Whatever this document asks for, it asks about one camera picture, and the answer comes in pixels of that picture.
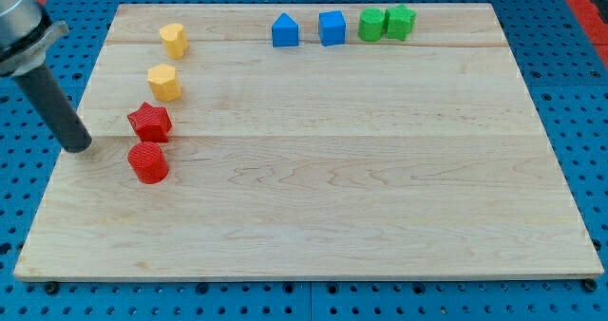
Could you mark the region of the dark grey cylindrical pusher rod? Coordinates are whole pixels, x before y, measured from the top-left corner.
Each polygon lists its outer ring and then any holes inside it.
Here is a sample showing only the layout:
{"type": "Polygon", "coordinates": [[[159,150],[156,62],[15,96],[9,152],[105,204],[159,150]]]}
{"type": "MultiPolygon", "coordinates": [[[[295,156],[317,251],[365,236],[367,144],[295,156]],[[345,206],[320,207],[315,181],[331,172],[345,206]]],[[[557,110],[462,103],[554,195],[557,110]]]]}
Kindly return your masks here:
{"type": "Polygon", "coordinates": [[[45,63],[12,79],[64,150],[69,153],[87,150],[92,138],[45,63]]]}

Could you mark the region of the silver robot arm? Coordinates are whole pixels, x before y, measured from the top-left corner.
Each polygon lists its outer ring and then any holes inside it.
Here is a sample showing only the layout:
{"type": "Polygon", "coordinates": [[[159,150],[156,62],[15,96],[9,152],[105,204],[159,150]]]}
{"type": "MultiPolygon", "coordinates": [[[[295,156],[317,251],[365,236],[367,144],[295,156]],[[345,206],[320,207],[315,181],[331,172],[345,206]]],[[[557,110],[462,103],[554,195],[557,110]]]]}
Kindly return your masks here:
{"type": "Polygon", "coordinates": [[[68,32],[36,0],[1,0],[1,75],[17,83],[64,150],[80,153],[92,138],[46,64],[48,49],[68,32]]]}

